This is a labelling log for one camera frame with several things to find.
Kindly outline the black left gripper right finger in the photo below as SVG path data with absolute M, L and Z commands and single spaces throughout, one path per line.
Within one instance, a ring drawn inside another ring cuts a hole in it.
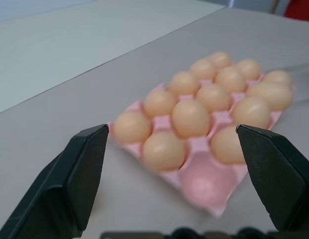
M 309 161 L 287 138 L 239 124 L 236 133 L 257 194 L 280 231 L 309 231 Z

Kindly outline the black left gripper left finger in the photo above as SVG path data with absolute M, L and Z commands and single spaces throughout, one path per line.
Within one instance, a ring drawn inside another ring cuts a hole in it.
M 38 174 L 0 230 L 0 239 L 74 239 L 87 228 L 109 127 L 84 129 Z

